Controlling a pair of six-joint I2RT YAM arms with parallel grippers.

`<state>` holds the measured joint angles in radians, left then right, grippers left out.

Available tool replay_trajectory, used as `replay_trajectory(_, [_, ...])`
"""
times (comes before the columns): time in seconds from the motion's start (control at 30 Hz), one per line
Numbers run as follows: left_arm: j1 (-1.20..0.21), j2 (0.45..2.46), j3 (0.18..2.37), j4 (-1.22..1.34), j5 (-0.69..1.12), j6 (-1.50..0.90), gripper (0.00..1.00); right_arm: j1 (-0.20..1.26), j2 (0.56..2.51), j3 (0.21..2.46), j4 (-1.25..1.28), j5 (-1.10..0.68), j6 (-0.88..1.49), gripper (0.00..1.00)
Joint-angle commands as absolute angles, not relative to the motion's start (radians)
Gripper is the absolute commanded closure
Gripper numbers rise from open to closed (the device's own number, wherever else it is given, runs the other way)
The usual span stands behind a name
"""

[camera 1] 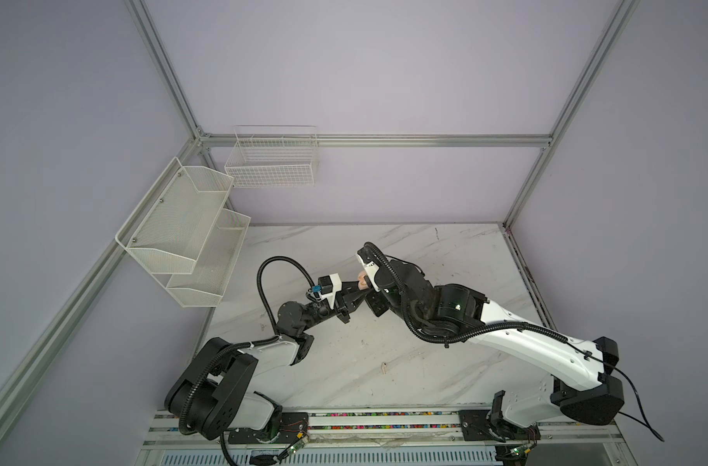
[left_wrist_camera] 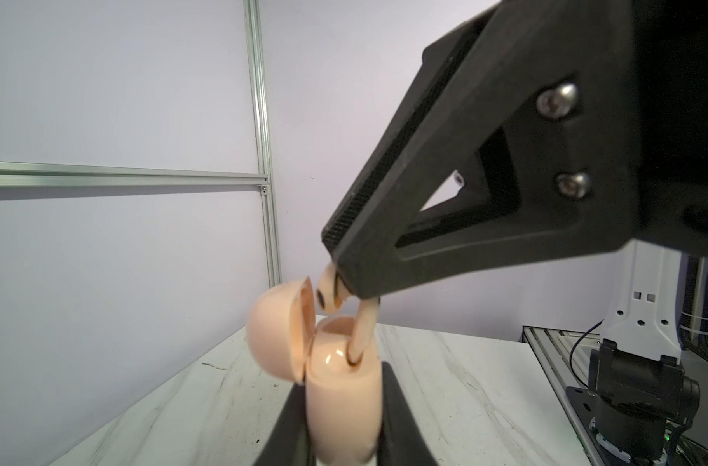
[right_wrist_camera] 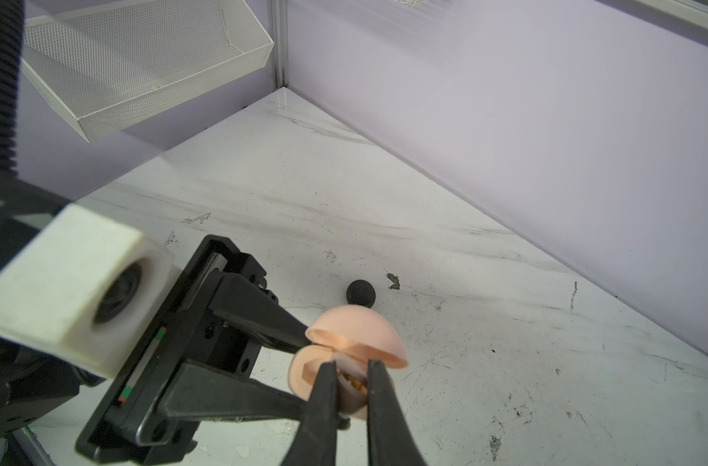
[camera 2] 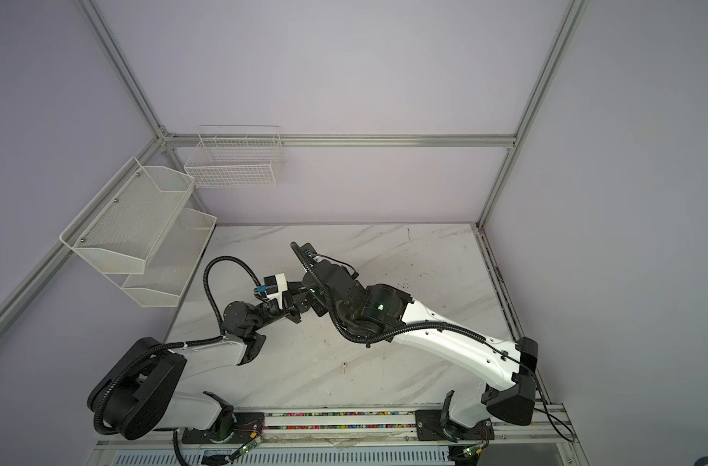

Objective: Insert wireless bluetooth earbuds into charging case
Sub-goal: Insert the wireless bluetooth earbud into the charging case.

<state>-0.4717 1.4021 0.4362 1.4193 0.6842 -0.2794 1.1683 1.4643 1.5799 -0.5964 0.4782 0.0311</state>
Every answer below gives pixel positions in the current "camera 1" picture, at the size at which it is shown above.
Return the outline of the pink round charging case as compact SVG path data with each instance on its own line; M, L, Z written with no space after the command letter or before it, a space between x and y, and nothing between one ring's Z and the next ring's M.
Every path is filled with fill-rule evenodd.
M369 277L366 273L362 273L358 276L358 287L360 290L369 289L371 287Z

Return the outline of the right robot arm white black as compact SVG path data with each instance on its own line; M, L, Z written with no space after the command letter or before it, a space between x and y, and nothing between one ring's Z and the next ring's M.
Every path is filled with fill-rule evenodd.
M377 294L377 306L397 314L419 340L445 347L484 345L544 370L536 386L495 394L491 426L519 430L559 416L606 425L623 408L623 384L614 376L615 341L566 336L511 313L470 287L432 285L418 266L366 248L357 257L366 285Z

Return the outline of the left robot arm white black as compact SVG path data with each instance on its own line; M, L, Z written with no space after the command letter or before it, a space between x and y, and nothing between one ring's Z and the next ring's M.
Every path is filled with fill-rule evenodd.
M215 440L245 429L274 438L283 408L251 388L254 376L302 362L314 342L307 332L330 318L349 322L370 293L337 275L324 277L307 292L307 302L289 301L278 309L276 336L235 344L208 340L166 396L165 409L178 419L178 432Z

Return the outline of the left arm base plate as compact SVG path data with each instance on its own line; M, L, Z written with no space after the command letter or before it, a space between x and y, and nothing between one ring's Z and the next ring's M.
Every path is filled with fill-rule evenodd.
M308 413L282 412L273 415L260 430L231 428L226 433L226 439L230 445L287 445L297 441L308 428Z

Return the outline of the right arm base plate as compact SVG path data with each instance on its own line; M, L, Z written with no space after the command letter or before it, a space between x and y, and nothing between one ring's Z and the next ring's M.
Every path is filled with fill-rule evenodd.
M458 417L465 441L535 442L541 436L535 425L518 427L488 409L461 410Z

